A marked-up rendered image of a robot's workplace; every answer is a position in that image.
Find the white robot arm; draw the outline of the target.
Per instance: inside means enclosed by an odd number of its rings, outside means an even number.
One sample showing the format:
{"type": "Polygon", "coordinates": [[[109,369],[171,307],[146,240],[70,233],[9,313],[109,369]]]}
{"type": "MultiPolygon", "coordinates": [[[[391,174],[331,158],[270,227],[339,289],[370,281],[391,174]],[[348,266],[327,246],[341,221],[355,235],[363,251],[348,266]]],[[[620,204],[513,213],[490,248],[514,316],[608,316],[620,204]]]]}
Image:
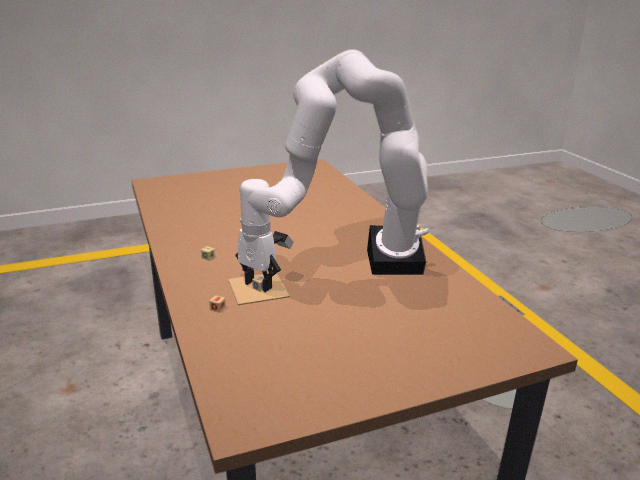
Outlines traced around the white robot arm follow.
{"type": "Polygon", "coordinates": [[[241,184],[242,231],[254,236],[268,233],[270,215],[284,217],[303,200],[336,112],[334,94],[343,89],[354,99],[373,104],[380,128],[379,161],[388,193],[376,245],[389,257],[410,257],[418,250],[418,238],[429,234],[429,229],[419,230],[421,225],[417,225],[427,197],[427,164],[419,153],[418,133],[402,79],[374,68],[357,50],[333,57],[296,83],[293,96],[298,109],[285,142],[288,165],[282,180],[273,187],[260,179],[241,184]]]}

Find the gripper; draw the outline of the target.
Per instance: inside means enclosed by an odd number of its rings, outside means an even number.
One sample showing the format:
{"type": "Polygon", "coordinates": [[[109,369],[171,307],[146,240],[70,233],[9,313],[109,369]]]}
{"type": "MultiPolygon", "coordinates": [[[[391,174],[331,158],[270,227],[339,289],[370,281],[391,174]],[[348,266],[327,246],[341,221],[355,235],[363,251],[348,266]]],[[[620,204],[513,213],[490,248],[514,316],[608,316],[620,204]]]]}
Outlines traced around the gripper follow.
{"type": "Polygon", "coordinates": [[[243,233],[241,228],[238,237],[238,252],[235,256],[243,267],[246,285],[252,283],[254,269],[256,269],[262,271],[264,276],[263,292],[267,292],[272,288],[272,277],[281,271],[281,268],[276,262],[275,245],[271,230],[266,234],[254,236],[243,233]],[[266,270],[269,271],[268,274],[266,270]]]}

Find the cream letter block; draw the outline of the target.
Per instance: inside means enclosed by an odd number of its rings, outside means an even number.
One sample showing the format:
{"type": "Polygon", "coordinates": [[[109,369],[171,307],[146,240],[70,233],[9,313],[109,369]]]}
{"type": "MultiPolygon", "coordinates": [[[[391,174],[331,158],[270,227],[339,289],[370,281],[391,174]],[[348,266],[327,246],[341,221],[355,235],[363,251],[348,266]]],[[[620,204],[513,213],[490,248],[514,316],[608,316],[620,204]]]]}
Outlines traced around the cream letter block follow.
{"type": "Polygon", "coordinates": [[[212,247],[205,247],[201,249],[201,256],[203,259],[211,260],[215,257],[215,249],[212,247]]]}
{"type": "Polygon", "coordinates": [[[264,277],[262,277],[262,276],[258,276],[256,278],[253,278],[252,279],[253,289],[261,292],[263,290],[263,282],[262,282],[263,279],[264,279],[264,277]]]}
{"type": "Polygon", "coordinates": [[[225,306],[225,298],[220,296],[214,296],[210,301],[210,310],[221,312],[225,306]]]}

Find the tan flat mat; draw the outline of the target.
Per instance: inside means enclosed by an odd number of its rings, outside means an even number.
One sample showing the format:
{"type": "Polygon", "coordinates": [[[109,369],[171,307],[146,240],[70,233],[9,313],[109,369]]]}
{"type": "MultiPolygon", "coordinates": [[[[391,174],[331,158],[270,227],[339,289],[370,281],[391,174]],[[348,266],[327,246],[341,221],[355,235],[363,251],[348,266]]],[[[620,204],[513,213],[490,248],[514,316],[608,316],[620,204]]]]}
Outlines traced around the tan flat mat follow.
{"type": "Polygon", "coordinates": [[[229,283],[238,305],[290,297],[277,273],[272,277],[272,288],[267,292],[253,289],[252,283],[245,285],[245,277],[229,279],[229,283]]]}

